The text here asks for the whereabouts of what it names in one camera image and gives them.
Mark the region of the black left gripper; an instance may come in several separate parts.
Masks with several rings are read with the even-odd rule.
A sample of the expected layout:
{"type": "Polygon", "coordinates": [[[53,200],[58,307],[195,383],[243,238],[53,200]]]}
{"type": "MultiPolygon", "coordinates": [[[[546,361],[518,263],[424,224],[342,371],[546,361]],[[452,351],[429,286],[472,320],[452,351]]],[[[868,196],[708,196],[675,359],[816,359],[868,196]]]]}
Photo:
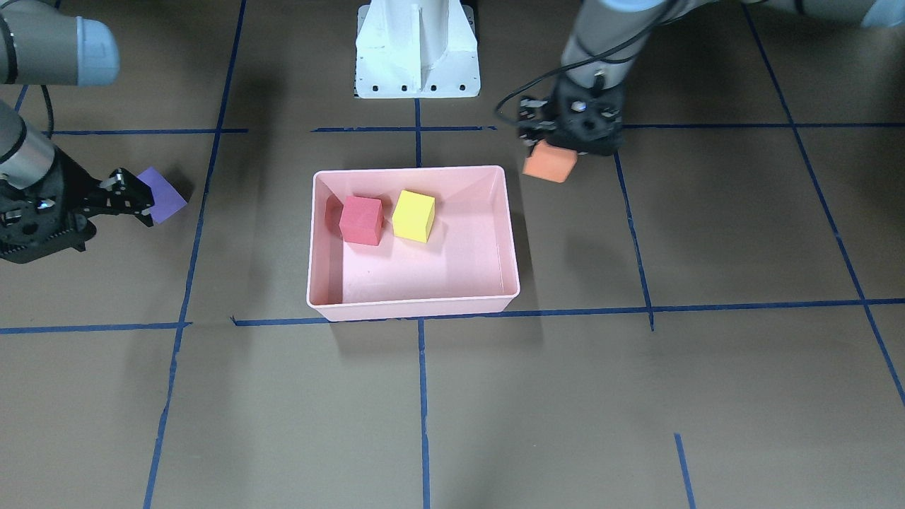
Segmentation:
{"type": "Polygon", "coordinates": [[[623,84],[585,89],[564,76],[557,79],[551,99],[554,129],[547,134],[550,145],[611,157],[624,144],[623,84]]]}

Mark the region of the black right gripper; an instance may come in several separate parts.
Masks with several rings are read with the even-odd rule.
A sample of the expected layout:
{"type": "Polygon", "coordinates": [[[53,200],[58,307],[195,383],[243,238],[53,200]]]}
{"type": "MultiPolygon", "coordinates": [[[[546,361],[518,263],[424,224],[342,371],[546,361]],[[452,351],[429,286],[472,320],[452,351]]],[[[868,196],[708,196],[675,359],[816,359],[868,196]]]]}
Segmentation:
{"type": "Polygon", "coordinates": [[[19,190],[2,183],[2,259],[32,263],[66,249],[83,252],[97,234],[88,217],[132,216],[152,228],[151,187],[126,168],[97,180],[64,152],[56,152],[48,173],[19,190]]]}

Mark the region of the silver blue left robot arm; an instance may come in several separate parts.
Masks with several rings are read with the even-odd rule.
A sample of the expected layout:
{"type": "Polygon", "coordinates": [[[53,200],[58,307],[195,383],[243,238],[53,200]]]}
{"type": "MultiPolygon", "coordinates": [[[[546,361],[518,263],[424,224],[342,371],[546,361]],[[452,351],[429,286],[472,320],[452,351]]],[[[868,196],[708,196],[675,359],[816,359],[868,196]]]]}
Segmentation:
{"type": "Polygon", "coordinates": [[[601,156],[623,141],[624,78],[661,25],[705,1],[585,1],[556,69],[551,99],[559,112],[546,131],[555,147],[601,156]]]}

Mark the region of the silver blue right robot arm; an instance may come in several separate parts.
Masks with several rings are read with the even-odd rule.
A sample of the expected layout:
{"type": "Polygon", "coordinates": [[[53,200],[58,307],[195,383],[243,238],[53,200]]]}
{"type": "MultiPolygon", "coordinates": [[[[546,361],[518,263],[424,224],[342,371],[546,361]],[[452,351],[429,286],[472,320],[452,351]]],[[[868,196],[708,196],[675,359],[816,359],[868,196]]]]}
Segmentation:
{"type": "MultiPolygon", "coordinates": [[[[68,16],[45,1],[4,1],[2,83],[78,87],[110,85],[119,74],[119,48],[100,21],[68,16]]],[[[82,252],[97,215],[133,216],[152,226],[151,187],[118,168],[91,176],[7,103],[1,107],[1,251],[28,264],[67,249],[82,252]]]]}

